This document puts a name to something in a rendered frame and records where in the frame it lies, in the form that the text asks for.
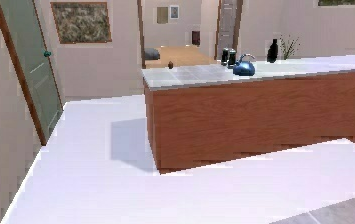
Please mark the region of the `brown wooden kitchen island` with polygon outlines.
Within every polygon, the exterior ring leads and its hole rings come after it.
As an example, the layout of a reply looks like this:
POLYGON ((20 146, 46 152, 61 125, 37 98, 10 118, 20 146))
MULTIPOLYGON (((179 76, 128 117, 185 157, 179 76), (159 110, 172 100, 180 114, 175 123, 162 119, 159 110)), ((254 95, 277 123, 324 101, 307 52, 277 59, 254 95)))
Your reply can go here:
POLYGON ((355 55, 145 69, 156 168, 175 172, 346 138, 355 143, 355 55))

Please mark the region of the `dark grey cushion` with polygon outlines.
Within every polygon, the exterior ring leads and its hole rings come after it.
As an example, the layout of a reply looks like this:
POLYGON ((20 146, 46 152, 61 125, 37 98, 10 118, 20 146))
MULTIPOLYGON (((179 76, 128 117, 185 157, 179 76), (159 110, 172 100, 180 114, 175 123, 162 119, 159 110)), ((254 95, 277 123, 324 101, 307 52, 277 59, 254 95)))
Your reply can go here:
POLYGON ((145 53, 146 60, 159 60, 160 59, 160 53, 155 48, 145 48, 144 53, 145 53))

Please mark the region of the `black salt shaker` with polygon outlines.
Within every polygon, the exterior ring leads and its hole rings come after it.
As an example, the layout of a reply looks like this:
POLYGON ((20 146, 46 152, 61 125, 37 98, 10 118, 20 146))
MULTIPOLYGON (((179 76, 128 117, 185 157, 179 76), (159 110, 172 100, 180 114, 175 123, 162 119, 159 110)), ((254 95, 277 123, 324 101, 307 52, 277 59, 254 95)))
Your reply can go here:
POLYGON ((236 62, 236 50, 231 49, 229 50, 229 55, 228 55, 228 62, 227 66, 228 68, 233 68, 236 62))

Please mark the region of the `blue kettle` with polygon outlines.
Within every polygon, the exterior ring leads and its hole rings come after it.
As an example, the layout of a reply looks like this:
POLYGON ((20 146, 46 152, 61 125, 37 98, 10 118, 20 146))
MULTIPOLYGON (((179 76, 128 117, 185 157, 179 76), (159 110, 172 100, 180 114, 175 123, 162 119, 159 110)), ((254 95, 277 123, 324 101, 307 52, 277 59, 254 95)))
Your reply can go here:
POLYGON ((240 59, 233 66, 233 74, 238 76, 253 76, 255 74, 255 67, 250 61, 244 61, 244 57, 254 58, 251 54, 241 55, 240 59))

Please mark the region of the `grey room door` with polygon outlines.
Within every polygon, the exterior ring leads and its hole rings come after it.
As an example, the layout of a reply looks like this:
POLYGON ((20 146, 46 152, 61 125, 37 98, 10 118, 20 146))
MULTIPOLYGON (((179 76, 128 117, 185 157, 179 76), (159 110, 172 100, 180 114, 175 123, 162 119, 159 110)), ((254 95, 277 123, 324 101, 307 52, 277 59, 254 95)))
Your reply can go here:
POLYGON ((243 0, 219 0, 215 56, 220 60, 224 48, 236 49, 243 0))

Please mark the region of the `black bottle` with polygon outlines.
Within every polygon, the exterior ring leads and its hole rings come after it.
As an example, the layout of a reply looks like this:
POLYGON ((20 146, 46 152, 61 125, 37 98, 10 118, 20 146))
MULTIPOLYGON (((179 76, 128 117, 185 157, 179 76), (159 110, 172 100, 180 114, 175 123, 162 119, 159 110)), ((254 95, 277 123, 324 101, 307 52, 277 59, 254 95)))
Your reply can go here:
POLYGON ((267 61, 270 63, 274 63, 278 57, 278 42, 276 39, 272 41, 270 48, 267 54, 267 61))

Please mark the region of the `green house plant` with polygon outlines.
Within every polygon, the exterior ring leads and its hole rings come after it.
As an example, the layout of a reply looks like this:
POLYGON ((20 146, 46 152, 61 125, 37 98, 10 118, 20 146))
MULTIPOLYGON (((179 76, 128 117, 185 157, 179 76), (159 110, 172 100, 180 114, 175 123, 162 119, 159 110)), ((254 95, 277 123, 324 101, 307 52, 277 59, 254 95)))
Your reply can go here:
POLYGON ((280 49, 284 60, 292 57, 300 47, 299 38, 293 38, 291 35, 288 35, 287 37, 281 35, 279 40, 280 49))

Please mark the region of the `green glass room door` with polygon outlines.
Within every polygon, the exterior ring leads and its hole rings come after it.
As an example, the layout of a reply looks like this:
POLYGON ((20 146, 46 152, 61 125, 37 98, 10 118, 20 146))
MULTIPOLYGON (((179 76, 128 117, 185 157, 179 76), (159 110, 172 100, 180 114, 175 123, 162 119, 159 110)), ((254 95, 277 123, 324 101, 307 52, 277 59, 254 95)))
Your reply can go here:
POLYGON ((37 135, 45 146, 63 112, 34 0, 0 0, 0 28, 37 135))

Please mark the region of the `window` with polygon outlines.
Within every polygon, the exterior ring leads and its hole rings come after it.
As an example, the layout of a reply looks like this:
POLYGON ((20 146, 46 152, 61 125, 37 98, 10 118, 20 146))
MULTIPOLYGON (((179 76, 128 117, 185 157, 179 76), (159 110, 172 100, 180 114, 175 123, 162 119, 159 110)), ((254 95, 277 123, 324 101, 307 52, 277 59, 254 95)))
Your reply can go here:
POLYGON ((318 6, 355 6, 355 0, 318 0, 318 6))

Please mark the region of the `olive framed wall picture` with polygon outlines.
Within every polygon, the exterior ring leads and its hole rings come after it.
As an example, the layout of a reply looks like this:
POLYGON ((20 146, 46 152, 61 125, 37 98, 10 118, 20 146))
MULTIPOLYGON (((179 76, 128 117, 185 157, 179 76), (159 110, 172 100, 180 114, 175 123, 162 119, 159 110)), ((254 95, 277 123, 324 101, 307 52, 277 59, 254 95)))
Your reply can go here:
POLYGON ((158 7, 157 8, 157 23, 167 24, 168 23, 168 8, 158 7))

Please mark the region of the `brown framed wall picture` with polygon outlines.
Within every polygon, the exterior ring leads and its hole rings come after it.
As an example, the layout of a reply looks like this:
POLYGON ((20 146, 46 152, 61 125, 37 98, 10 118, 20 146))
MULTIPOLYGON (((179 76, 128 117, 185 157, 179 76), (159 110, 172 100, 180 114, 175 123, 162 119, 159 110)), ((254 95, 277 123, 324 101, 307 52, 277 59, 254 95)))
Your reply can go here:
POLYGON ((111 42, 106 2, 51 2, 61 44, 111 42))

